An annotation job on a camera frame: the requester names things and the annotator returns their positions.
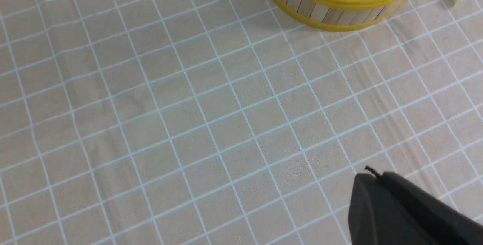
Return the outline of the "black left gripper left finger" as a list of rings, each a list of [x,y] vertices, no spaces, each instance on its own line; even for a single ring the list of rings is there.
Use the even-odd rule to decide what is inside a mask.
[[[355,175],[348,212],[354,245],[436,245],[401,203],[381,184],[381,175],[366,166]]]

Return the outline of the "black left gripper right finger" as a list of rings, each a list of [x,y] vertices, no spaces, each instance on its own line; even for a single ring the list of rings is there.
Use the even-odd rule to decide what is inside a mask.
[[[481,245],[482,225],[455,211],[394,172],[384,172],[381,184],[401,203],[436,245]]]

